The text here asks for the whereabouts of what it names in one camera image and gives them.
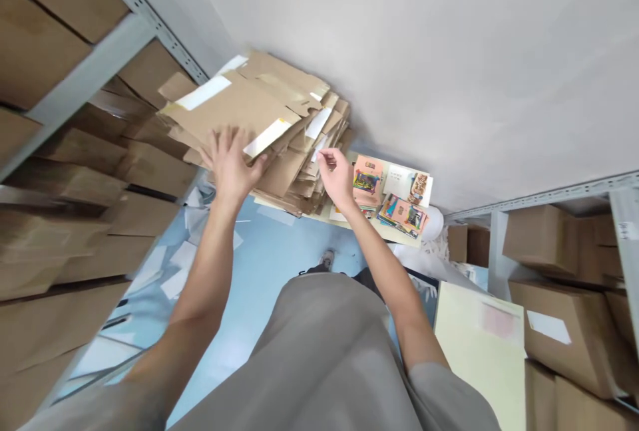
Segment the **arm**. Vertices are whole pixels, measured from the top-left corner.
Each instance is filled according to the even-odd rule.
[[[229,128],[200,150],[216,177],[217,194],[184,290],[162,338],[131,369],[135,382],[159,395],[164,418],[175,407],[204,351],[214,338],[226,307],[233,267],[233,229],[242,202],[260,179],[265,156],[252,168],[242,159],[246,133]]]
[[[318,162],[324,187],[355,232],[393,316],[404,368],[409,372],[416,364],[431,361],[450,369],[408,273],[353,199],[352,165],[337,148],[321,150]]]

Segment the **shoe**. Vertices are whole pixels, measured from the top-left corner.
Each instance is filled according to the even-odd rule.
[[[335,252],[331,249],[326,250],[319,259],[318,265],[324,265],[328,271],[333,268],[333,260],[335,259]]]

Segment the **gray t-shirt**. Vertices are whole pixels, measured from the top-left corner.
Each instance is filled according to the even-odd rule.
[[[440,364],[406,376],[387,318],[379,297],[345,275],[293,278],[248,362],[172,430],[498,430],[488,402]],[[159,431],[165,422],[152,390],[123,383],[79,393],[23,429]]]

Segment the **right hand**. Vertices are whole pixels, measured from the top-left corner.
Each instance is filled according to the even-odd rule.
[[[319,172],[328,196],[337,208],[357,207],[353,198],[353,166],[339,148],[318,152]]]

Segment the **hand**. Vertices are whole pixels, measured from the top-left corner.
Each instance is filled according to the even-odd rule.
[[[231,130],[226,126],[219,135],[211,130],[208,141],[208,147],[200,147],[198,151],[215,175],[217,195],[239,207],[264,173],[266,155],[261,155],[252,167],[244,163],[242,150],[248,136],[243,128]]]
[[[347,210],[355,206],[353,198],[353,166],[339,148],[325,148],[318,152],[319,172],[328,196],[337,208]]]

